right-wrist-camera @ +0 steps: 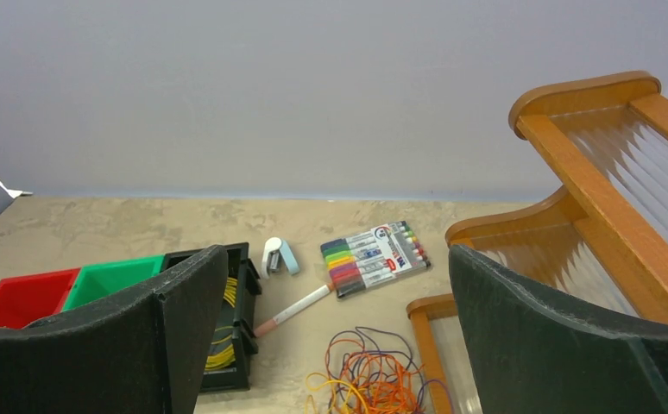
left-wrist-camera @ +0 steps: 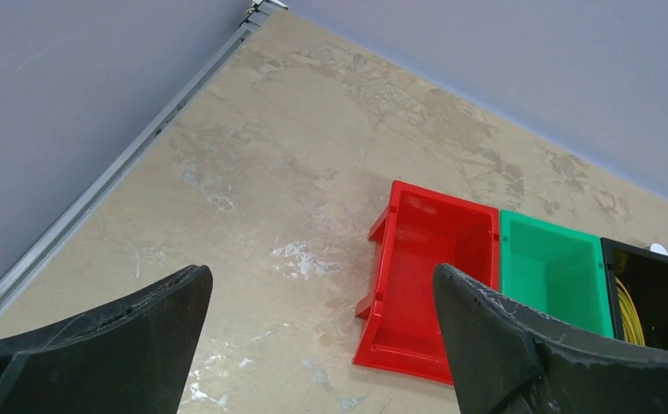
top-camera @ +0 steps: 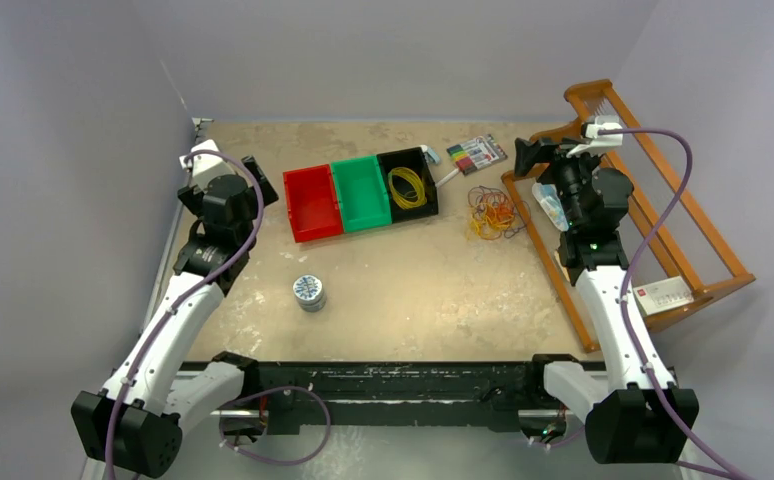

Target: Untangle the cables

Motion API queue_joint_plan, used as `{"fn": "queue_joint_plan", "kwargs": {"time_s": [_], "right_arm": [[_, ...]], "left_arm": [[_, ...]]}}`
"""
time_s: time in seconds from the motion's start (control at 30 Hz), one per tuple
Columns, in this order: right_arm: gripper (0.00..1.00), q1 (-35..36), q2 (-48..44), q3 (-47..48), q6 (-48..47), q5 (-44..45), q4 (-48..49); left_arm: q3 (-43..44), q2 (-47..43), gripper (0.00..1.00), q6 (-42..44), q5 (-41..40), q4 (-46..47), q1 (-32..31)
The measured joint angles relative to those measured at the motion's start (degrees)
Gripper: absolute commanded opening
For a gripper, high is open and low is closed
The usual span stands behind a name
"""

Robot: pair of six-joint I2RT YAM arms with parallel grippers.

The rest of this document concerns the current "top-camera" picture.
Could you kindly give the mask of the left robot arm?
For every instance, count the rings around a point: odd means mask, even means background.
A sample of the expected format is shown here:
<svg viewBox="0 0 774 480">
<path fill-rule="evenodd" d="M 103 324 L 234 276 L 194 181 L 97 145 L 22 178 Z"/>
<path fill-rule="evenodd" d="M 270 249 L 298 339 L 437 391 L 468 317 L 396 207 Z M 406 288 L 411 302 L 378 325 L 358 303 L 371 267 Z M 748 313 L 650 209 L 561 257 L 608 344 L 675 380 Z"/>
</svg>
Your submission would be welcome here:
<svg viewBox="0 0 774 480">
<path fill-rule="evenodd" d="M 261 382 L 246 359 L 225 354 L 181 385 L 177 374 L 198 333 L 249 261 L 265 207 L 277 192 L 253 157 L 239 161 L 211 150 L 187 155 L 194 185 L 178 198 L 197 220 L 179 252 L 164 298 L 128 357 L 96 392 L 82 391 L 71 416 L 83 449 L 118 470 L 159 478 L 174 463 L 184 437 L 219 404 L 247 409 Z"/>
</svg>

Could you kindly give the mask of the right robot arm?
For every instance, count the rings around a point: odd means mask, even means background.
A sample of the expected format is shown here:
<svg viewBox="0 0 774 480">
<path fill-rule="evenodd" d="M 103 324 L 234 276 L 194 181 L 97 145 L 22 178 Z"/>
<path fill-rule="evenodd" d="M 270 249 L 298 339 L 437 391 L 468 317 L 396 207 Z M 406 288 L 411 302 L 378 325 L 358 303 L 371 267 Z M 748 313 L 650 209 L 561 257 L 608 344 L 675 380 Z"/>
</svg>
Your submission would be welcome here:
<svg viewBox="0 0 774 480">
<path fill-rule="evenodd" d="M 539 407 L 558 399 L 572 411 L 600 464 L 677 462 L 699 402 L 664 366 L 632 302 L 630 262 L 618 232 L 631 180 L 573 143 L 518 138 L 515 152 L 515 175 L 544 165 L 537 181 L 553 186 L 561 202 L 567 228 L 558 258 L 587 307 L 607 375 L 599 383 L 574 362 L 553 361 L 527 376 L 527 399 Z"/>
</svg>

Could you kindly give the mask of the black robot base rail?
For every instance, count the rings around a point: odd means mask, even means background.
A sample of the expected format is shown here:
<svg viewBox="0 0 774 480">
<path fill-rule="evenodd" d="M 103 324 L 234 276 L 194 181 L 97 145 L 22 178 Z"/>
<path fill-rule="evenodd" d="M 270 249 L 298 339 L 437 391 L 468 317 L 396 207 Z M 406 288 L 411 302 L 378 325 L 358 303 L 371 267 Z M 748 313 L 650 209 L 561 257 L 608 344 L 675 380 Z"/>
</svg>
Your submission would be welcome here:
<svg viewBox="0 0 774 480">
<path fill-rule="evenodd" d="M 252 363 L 239 399 L 216 414 L 229 433 L 295 435 L 330 424 L 558 434 L 573 414 L 542 386 L 552 359 Z"/>
</svg>

